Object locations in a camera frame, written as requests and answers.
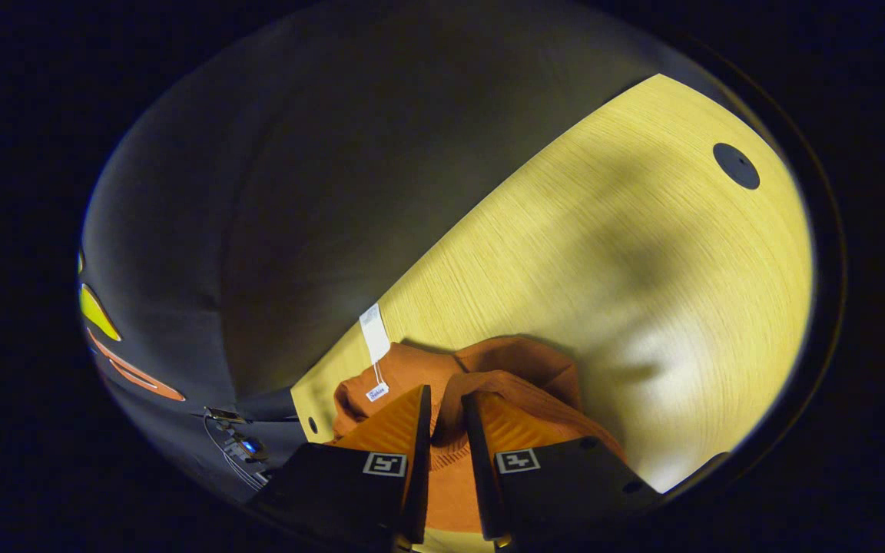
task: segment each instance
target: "yellow sticker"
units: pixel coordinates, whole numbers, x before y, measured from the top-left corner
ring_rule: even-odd
[[[118,330],[105,314],[104,308],[101,307],[101,302],[94,296],[87,284],[81,284],[81,313],[84,313],[88,321],[98,326],[110,339],[117,340],[117,342],[122,340],[122,336],[119,335]]]

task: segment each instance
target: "orange sweater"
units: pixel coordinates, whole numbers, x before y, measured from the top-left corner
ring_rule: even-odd
[[[563,442],[596,436],[619,458],[625,458],[617,441],[582,414],[579,378],[572,360],[534,340],[496,337],[452,355],[393,343],[378,367],[389,392],[375,402],[365,396],[376,386],[373,367],[341,382],[333,393],[337,416],[330,443],[336,443],[408,389],[420,384],[431,386],[428,528],[481,531],[460,402],[466,393],[496,392],[531,416],[547,421]]]

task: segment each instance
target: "black circular hole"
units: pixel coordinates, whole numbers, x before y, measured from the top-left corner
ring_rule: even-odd
[[[738,185],[748,190],[756,190],[760,186],[760,174],[742,151],[729,144],[719,143],[713,146],[712,155],[723,172]]]

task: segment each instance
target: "white clothing tag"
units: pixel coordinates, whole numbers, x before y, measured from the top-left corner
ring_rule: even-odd
[[[364,342],[368,343],[368,353],[371,354],[373,365],[391,349],[391,342],[384,330],[384,322],[380,319],[378,304],[373,304],[361,315],[361,333],[364,333]]]
[[[380,398],[387,393],[387,384],[381,382],[378,386],[374,386],[371,389],[371,392],[367,392],[366,396],[368,396],[369,402],[373,402],[373,400]]]

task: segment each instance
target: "wooden tabletop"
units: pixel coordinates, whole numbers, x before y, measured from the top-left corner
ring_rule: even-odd
[[[758,188],[720,168],[719,143],[748,158]],[[772,406],[812,287],[804,205],[783,162],[726,109],[658,75],[535,155],[378,304],[393,342],[456,350],[526,335],[572,355],[587,416],[664,492]],[[310,441],[333,438],[333,390],[369,364],[355,323],[293,386]],[[427,529],[416,549],[478,547],[489,547],[479,535]]]

